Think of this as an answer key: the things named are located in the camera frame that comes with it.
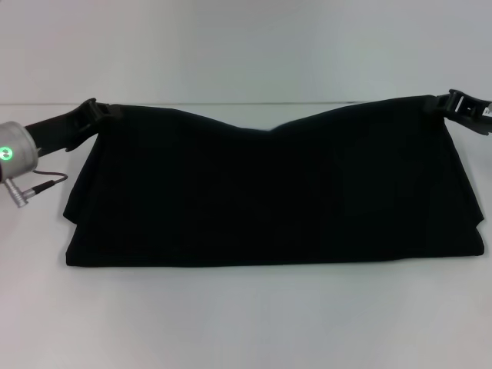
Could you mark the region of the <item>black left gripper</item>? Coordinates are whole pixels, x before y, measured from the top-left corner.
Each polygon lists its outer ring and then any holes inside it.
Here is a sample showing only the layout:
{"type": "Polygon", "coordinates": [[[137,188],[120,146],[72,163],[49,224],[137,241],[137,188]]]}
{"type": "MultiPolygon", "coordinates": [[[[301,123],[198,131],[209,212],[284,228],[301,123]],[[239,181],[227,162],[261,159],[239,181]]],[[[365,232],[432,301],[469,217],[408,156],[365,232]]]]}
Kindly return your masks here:
{"type": "Polygon", "coordinates": [[[34,140],[38,154],[48,155],[62,149],[66,152],[75,150],[96,135],[98,121],[120,117],[120,105],[100,103],[90,98],[69,113],[25,128],[34,140]]]}

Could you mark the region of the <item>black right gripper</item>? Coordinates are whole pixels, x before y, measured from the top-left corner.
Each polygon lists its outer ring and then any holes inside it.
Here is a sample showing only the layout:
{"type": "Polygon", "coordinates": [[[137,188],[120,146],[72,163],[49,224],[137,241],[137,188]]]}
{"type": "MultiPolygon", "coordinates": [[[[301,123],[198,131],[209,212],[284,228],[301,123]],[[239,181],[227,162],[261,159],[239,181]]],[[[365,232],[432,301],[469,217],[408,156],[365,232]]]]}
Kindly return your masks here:
{"type": "Polygon", "coordinates": [[[446,115],[465,128],[480,135],[491,133],[491,102],[469,96],[462,91],[451,89],[449,93],[427,96],[425,113],[429,115],[446,115]]]}

